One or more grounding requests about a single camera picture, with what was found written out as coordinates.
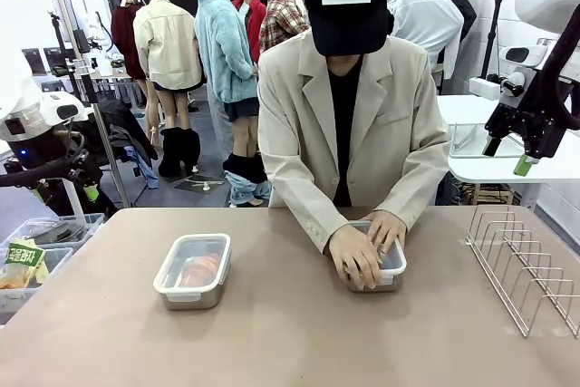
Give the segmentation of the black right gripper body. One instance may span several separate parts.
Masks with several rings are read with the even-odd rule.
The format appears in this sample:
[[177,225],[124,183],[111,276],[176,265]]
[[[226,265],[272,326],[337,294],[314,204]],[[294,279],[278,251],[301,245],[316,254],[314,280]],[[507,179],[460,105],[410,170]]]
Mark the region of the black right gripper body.
[[525,154],[538,160],[553,158],[566,133],[543,112],[521,111],[504,103],[496,106],[485,129],[488,135],[502,140],[509,134],[517,134],[524,143]]

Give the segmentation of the person's right hand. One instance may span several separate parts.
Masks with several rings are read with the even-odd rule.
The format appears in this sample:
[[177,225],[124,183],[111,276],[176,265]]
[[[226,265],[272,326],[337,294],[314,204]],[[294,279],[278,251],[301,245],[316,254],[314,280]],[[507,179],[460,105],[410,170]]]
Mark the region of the person's right hand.
[[369,237],[351,225],[330,237],[328,253],[339,277],[358,289],[375,288],[381,282],[380,257]]

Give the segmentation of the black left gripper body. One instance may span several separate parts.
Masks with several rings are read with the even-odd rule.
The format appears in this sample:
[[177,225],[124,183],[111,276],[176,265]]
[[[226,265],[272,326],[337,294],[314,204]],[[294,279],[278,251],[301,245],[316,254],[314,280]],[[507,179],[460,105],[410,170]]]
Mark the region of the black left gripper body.
[[83,176],[101,181],[101,168],[75,130],[50,129],[28,140],[8,141],[15,162],[7,162],[7,186],[33,189],[40,179],[66,179],[82,187]]

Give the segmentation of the person's left hand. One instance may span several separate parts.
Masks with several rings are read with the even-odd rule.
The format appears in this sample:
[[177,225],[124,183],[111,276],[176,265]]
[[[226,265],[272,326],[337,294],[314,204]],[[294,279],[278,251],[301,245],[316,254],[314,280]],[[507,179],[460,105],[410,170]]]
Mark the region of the person's left hand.
[[367,237],[381,253],[387,254],[395,241],[404,247],[407,227],[391,212],[376,210],[364,217],[363,220],[370,222]]

